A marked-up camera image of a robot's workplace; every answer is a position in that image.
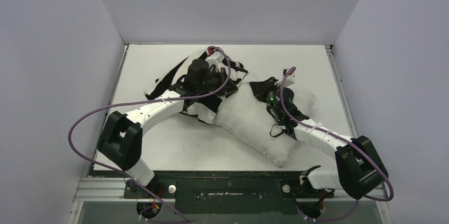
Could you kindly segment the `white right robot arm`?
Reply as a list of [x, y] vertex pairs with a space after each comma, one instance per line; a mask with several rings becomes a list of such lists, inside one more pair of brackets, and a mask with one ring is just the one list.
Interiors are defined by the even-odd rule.
[[359, 200], [386, 181], [388, 172], [368, 137], [341, 135], [315, 122], [294, 104], [293, 90], [281, 88], [275, 78], [249, 85], [255, 98], [266, 104], [268, 114], [281, 129], [280, 135], [310, 144], [335, 160], [334, 169], [317, 165], [300, 175], [299, 187], [304, 195], [343, 190]]

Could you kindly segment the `white pillow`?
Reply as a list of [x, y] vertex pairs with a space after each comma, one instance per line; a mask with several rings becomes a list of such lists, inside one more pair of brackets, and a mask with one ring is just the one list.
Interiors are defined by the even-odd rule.
[[200, 122], [220, 126], [276, 166], [284, 167], [295, 140], [285, 134], [278, 137], [270, 135], [275, 122], [267, 112], [266, 104], [253, 95], [249, 83], [256, 81], [258, 79], [253, 75], [245, 76], [239, 90], [222, 99], [217, 112], [208, 109], [203, 102], [196, 102], [189, 113], [196, 115]]

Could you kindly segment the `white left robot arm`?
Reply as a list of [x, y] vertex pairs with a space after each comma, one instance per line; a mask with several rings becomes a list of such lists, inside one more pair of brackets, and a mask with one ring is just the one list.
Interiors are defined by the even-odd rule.
[[185, 75], [147, 104], [132, 111], [112, 112], [103, 127], [97, 150], [138, 183], [138, 191], [150, 198], [158, 192], [155, 172], [142, 159], [143, 136], [169, 116], [186, 111], [201, 98], [228, 93], [230, 68], [219, 63], [229, 58], [216, 52], [194, 59]]

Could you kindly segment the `black white striped pillowcase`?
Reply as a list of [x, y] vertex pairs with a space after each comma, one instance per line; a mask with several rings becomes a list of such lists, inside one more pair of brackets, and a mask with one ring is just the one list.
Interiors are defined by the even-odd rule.
[[208, 47], [184, 58], [175, 67], [155, 80], [144, 93], [148, 100], [160, 97], [167, 90], [180, 89], [181, 96], [204, 95], [218, 89], [228, 78], [226, 85], [217, 93], [187, 100], [181, 113], [196, 117], [200, 122], [212, 124], [224, 100], [238, 91], [248, 74], [242, 63], [225, 58], [219, 47]]

